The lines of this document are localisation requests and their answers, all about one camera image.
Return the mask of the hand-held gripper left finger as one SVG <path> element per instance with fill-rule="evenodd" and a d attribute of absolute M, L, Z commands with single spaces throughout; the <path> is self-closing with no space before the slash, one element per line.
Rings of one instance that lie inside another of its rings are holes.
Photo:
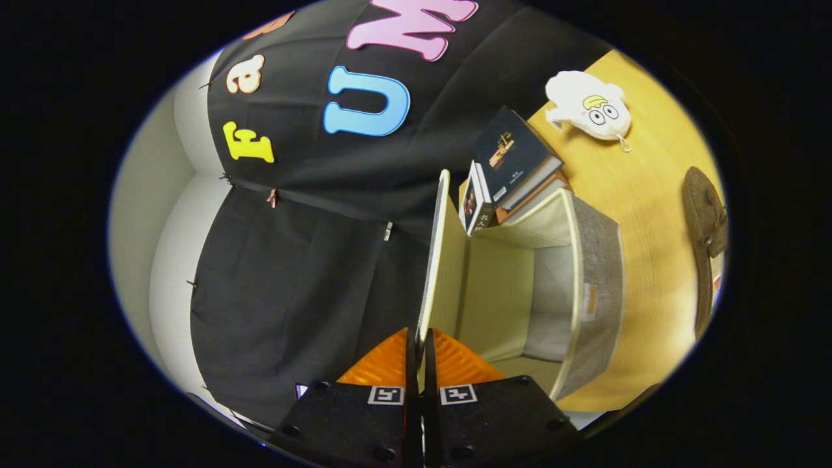
<path fill-rule="evenodd" d="M 404 328 L 338 380 L 316 380 L 270 436 L 271 447 L 320 467 L 418 467 L 416 333 Z"/>

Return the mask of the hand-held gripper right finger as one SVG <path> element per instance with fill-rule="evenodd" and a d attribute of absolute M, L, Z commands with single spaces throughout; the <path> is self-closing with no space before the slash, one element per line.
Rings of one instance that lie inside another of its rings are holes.
<path fill-rule="evenodd" d="M 538 467 L 582 441 L 531 376 L 505 376 L 437 329 L 424 352 L 424 466 Z"/>

